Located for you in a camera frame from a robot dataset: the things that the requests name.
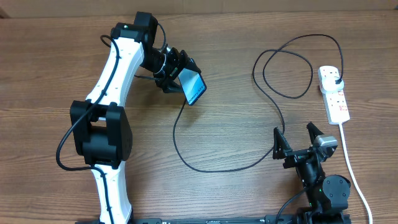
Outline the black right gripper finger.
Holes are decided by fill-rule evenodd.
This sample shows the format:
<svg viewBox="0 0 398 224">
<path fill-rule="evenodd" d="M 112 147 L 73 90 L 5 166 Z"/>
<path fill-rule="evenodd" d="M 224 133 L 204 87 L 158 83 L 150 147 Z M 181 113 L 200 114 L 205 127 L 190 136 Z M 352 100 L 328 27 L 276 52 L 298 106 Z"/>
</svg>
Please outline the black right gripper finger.
<svg viewBox="0 0 398 224">
<path fill-rule="evenodd" d="M 274 149 L 272 158 L 284 159 L 290 152 L 292 152 L 292 148 L 284 137 L 284 134 L 279 130 L 279 128 L 274 128 Z"/>
<path fill-rule="evenodd" d="M 310 136 L 310 142 L 313 144 L 315 142 L 315 138 L 320 135 L 324 135 L 312 122 L 307 124 L 308 134 Z"/>
</svg>

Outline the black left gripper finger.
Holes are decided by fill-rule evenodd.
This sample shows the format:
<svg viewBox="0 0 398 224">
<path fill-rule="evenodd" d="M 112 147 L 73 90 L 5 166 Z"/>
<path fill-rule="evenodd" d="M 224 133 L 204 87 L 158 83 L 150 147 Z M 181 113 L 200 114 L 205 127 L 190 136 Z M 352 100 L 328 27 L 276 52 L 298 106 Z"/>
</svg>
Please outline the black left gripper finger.
<svg viewBox="0 0 398 224">
<path fill-rule="evenodd" d="M 164 93 L 183 93 L 182 87 L 169 78 L 156 78 L 155 83 Z"/>
<path fill-rule="evenodd" d="M 181 50 L 178 61 L 178 71 L 182 72 L 183 69 L 191 70 L 201 74 L 201 70 L 196 65 L 194 59 L 190 58 L 186 51 Z"/>
</svg>

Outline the Galaxy smartphone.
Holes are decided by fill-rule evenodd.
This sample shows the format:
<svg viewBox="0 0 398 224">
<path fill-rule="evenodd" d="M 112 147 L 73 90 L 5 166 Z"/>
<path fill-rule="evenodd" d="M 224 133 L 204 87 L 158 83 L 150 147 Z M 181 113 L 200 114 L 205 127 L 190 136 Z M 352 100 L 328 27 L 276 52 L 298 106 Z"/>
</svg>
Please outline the Galaxy smartphone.
<svg viewBox="0 0 398 224">
<path fill-rule="evenodd" d="M 187 103 L 192 106 L 206 91 L 203 77 L 196 71 L 184 68 L 178 75 Z"/>
</svg>

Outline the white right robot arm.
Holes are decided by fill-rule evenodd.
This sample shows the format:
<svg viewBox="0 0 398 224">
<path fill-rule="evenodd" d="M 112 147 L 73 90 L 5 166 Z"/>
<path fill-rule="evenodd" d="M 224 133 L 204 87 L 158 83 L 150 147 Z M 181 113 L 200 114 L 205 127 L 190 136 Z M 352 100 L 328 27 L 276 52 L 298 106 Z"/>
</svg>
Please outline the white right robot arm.
<svg viewBox="0 0 398 224">
<path fill-rule="evenodd" d="M 342 175 L 325 175 L 322 162 L 331 158 L 338 141 L 332 135 L 321 132 L 313 123 L 307 124 L 310 146 L 293 150 L 279 128 L 274 128 L 272 158 L 283 159 L 285 169 L 294 168 L 303 189 L 290 198 L 276 215 L 265 216 L 266 223 L 351 223 L 348 208 L 351 182 Z M 307 196 L 308 206 L 298 208 L 293 215 L 283 215 L 284 209 L 300 197 Z"/>
</svg>

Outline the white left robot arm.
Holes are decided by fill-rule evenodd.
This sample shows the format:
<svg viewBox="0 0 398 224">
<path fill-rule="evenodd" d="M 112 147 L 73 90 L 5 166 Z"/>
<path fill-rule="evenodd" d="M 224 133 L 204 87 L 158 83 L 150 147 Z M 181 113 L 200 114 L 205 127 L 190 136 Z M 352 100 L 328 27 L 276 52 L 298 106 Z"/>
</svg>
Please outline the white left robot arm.
<svg viewBox="0 0 398 224">
<path fill-rule="evenodd" d="M 153 76 L 164 93 L 183 93 L 194 105 L 206 91 L 201 70 L 186 51 L 153 46 L 158 20 L 137 12 L 132 24 L 119 22 L 107 39 L 109 57 L 102 74 L 84 101 L 70 107 L 76 152 L 96 181 L 101 213 L 96 223 L 132 223 L 125 165 L 132 150 L 132 131 L 125 112 L 127 95 L 138 68 Z"/>
</svg>

